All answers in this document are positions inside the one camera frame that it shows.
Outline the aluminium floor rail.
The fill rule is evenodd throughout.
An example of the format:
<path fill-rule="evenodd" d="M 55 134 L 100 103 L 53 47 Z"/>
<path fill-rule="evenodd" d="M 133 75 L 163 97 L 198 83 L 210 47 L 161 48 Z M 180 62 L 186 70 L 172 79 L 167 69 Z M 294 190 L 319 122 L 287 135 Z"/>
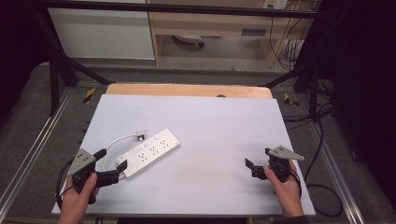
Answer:
<path fill-rule="evenodd" d="M 326 170 L 330 176 L 330 180 L 332 181 L 335 192 L 342 202 L 343 210 L 349 223 L 365 224 L 361 210 L 357 206 L 354 197 L 352 196 L 350 188 L 331 153 L 330 147 L 324 135 L 321 119 L 323 118 L 324 110 L 331 106 L 330 103 L 318 103 L 317 101 L 314 101 L 314 103 L 311 104 L 310 99 L 305 94 L 298 94 L 297 99 L 299 100 L 304 112 L 313 117 L 310 128 L 314 134 L 315 140 L 318 143 L 319 154 L 321 155 Z"/>
<path fill-rule="evenodd" d="M 73 88 L 66 88 L 64 90 L 62 97 L 59 101 L 59 107 L 51 116 L 47 118 L 43 128 L 40 130 L 40 133 L 38 134 L 37 138 L 31 145 L 29 151 L 21 162 L 21 165 L 19 166 L 16 174 L 13 176 L 10 183 L 7 185 L 5 192 L 0 197 L 0 220 L 5 218 L 9 208 L 15 201 L 15 198 L 21 190 L 25 179 L 29 175 L 43 147 L 46 145 L 60 116 L 63 114 L 64 109 L 66 108 L 67 103 L 70 99 L 70 95 L 73 93 L 73 91 Z"/>

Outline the white wall socket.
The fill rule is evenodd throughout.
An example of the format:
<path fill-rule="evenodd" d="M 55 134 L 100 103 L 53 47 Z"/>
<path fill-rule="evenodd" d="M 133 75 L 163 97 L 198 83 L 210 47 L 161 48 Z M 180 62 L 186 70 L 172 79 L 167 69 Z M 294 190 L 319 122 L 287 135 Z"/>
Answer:
<path fill-rule="evenodd" d="M 288 0 L 264 0 L 263 8 L 269 9 L 284 9 L 288 3 Z"/>

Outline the light wooden desk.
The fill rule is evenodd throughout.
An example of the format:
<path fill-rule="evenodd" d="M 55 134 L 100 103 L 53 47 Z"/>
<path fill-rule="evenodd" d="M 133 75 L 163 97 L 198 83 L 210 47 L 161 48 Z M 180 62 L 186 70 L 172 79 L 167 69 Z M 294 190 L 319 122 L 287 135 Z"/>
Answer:
<path fill-rule="evenodd" d="M 264 0 L 147 0 L 149 4 L 263 8 Z M 313 11 L 315 0 L 288 0 L 284 9 Z M 267 65 L 272 67 L 280 58 L 287 39 L 303 39 L 310 28 L 309 19 L 245 17 L 202 14 L 149 14 L 155 35 L 200 35 L 253 37 L 259 40 Z"/>

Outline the yellow black tape strip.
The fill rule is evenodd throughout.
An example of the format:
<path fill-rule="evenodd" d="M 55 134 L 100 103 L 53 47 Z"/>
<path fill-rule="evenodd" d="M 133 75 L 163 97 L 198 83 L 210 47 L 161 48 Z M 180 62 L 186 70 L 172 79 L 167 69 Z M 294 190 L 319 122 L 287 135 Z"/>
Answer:
<path fill-rule="evenodd" d="M 89 90 L 87 91 L 84 100 L 83 100 L 83 104 L 88 104 L 89 101 L 91 100 L 93 94 L 95 92 L 95 88 L 89 88 Z"/>
<path fill-rule="evenodd" d="M 293 102 L 287 93 L 284 93 L 284 103 L 287 105 L 300 106 L 298 102 Z"/>

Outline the person's left hand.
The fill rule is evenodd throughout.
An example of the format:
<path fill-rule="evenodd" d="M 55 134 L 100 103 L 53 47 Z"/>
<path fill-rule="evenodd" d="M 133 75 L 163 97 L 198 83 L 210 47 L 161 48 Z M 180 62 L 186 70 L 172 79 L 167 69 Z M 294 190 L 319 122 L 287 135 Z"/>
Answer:
<path fill-rule="evenodd" d="M 75 189 L 73 189 L 72 178 L 67 178 L 66 187 L 69 188 L 69 190 L 64 194 L 61 214 L 75 214 L 85 216 L 86 210 L 88 208 L 89 198 L 95 191 L 95 185 L 97 182 L 97 174 L 94 174 L 95 179 L 91 182 L 87 182 L 80 192 L 77 192 Z"/>

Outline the wooden table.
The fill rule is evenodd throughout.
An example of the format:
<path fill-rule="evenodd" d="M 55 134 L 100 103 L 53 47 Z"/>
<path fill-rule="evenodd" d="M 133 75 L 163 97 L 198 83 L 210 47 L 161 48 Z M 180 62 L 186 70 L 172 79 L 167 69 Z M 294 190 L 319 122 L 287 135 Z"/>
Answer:
<path fill-rule="evenodd" d="M 106 94 L 272 99 L 268 88 L 222 85 L 113 83 Z"/>

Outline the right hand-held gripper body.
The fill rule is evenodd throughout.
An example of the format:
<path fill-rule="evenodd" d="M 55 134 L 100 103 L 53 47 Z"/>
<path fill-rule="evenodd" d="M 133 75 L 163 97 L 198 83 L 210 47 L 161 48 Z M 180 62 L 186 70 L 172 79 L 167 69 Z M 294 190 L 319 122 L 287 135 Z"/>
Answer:
<path fill-rule="evenodd" d="M 276 177 L 284 182 L 291 176 L 290 160 L 303 161 L 304 156 L 295 153 L 294 151 L 278 146 L 270 148 L 269 167 L 276 174 Z"/>

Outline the person's right hand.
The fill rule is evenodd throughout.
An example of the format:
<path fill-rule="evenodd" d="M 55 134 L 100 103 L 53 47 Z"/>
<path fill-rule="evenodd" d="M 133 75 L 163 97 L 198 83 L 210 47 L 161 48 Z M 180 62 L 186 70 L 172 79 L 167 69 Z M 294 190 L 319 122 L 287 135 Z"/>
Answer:
<path fill-rule="evenodd" d="M 281 208 L 290 212 L 302 211 L 298 182 L 293 178 L 281 182 L 269 166 L 265 166 L 263 170 L 275 190 Z"/>

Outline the white cabinet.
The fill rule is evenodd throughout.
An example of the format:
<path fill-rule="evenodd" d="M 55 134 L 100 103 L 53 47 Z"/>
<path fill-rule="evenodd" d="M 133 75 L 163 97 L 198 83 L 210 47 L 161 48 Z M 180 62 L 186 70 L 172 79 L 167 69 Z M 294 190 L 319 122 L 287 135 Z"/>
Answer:
<path fill-rule="evenodd" d="M 69 57 L 155 58 L 147 13 L 50 8 L 49 14 Z"/>

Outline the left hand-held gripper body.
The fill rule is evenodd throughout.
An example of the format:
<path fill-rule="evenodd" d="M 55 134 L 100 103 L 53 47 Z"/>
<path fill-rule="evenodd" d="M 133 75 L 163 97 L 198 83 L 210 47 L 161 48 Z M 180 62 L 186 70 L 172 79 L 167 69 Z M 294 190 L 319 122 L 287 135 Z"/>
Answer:
<path fill-rule="evenodd" d="M 67 173 L 72 178 L 73 187 L 83 189 L 87 182 L 94 180 L 95 166 L 96 158 L 85 149 L 80 149 Z"/>

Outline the black metal frame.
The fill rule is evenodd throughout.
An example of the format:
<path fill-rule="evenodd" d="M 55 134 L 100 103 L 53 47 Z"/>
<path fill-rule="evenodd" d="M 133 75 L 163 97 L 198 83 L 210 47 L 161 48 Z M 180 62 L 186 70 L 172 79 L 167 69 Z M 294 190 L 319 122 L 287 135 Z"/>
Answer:
<path fill-rule="evenodd" d="M 67 86 L 77 86 L 78 79 L 72 67 L 91 77 L 101 84 L 112 84 L 111 80 L 105 79 L 95 74 L 82 64 L 71 59 L 61 47 L 60 41 L 56 37 L 56 31 L 49 26 L 49 20 L 43 16 L 47 8 L 67 8 L 67 9 L 88 9 L 107 11 L 132 11 L 132 12 L 155 12 L 173 14 L 202 14 L 202 15 L 227 15 L 245 17 L 268 17 L 268 18 L 298 18 L 298 19 L 322 19 L 330 16 L 328 12 L 281 10 L 281 9 L 254 9 L 246 7 L 209 7 L 209 6 L 188 6 L 188 5 L 168 5 L 168 4 L 139 4 L 139 3 L 117 3 L 117 2 L 94 2 L 94 1 L 72 1 L 72 0 L 35 0 L 31 5 L 31 10 L 35 20 L 44 35 L 48 45 L 49 54 L 52 60 L 50 67 L 51 86 L 51 114 L 54 114 L 59 106 L 59 93 L 57 75 Z"/>

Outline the dark curtain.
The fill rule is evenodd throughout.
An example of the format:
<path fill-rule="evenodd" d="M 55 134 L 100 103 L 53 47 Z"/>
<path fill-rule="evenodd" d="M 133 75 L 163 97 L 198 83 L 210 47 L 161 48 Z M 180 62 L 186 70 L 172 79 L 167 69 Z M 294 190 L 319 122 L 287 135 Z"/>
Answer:
<path fill-rule="evenodd" d="M 0 123 L 48 57 L 30 0 L 0 0 Z"/>
<path fill-rule="evenodd" d="M 396 0 L 352 0 L 321 67 L 352 148 L 396 207 Z"/>

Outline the white power strip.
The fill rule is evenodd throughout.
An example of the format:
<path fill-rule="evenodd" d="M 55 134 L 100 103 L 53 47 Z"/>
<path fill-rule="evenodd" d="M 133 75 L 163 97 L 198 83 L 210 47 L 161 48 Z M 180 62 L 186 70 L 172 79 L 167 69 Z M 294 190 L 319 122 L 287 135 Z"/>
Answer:
<path fill-rule="evenodd" d="M 174 149 L 179 148 L 179 146 L 180 142 L 178 139 L 169 129 L 164 129 L 140 145 L 117 157 L 116 161 L 118 164 L 127 161 L 127 168 L 122 174 L 126 178 L 130 178 L 149 168 L 150 165 L 159 161 Z"/>

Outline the white table board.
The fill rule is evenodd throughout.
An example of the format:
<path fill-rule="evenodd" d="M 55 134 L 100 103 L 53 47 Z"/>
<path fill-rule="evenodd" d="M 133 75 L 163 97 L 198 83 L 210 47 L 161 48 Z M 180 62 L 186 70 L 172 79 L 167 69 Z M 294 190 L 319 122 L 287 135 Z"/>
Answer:
<path fill-rule="evenodd" d="M 116 217 L 263 217 L 281 212 L 271 184 L 245 159 L 267 163 L 264 150 L 290 147 L 274 99 L 105 94 L 82 148 L 109 151 L 104 166 L 136 146 L 132 133 L 169 129 L 180 146 L 142 173 L 100 189 L 90 215 Z"/>

